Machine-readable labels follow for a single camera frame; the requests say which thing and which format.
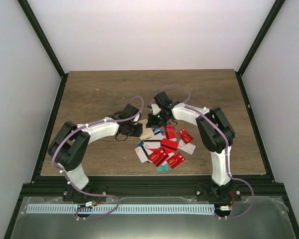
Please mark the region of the beige leather card holder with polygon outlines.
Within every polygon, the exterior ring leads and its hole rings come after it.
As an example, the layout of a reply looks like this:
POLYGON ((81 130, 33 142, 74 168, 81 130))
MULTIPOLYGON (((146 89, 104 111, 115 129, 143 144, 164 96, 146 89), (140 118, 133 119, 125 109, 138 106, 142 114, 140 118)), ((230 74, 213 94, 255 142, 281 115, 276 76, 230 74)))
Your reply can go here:
POLYGON ((153 129, 146 127, 147 122, 148 122, 147 119, 143 119, 139 121, 139 123, 142 124, 142 133, 140 135, 140 140, 145 140, 154 136, 153 129))

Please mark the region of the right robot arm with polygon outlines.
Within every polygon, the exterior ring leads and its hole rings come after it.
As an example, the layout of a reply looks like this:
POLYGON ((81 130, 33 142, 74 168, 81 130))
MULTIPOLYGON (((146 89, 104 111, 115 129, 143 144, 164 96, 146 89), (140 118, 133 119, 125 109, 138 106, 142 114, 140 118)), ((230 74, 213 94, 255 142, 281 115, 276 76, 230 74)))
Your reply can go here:
POLYGON ((186 102, 173 102, 165 92, 152 99, 148 108, 147 127, 166 126, 170 120, 180 120, 198 127, 205 148, 211 153, 211 194, 224 200, 231 190, 230 151, 235 132, 219 107, 198 108, 186 102))

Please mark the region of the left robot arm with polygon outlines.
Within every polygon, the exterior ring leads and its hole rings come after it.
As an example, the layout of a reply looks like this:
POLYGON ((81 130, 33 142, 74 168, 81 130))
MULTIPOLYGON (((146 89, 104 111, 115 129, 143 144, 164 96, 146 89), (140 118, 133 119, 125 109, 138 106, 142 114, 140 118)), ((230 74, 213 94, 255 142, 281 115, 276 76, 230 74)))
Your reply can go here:
POLYGON ((51 165, 64 175, 67 183, 74 188, 74 195, 80 201, 92 197, 105 197, 104 193, 92 193, 89 178, 84 172, 82 161, 90 143, 113 136, 116 141, 126 141, 129 137, 139 137, 143 130, 139 120, 140 109, 127 104, 122 111, 86 124, 66 122, 51 144, 47 153, 51 156, 51 165))

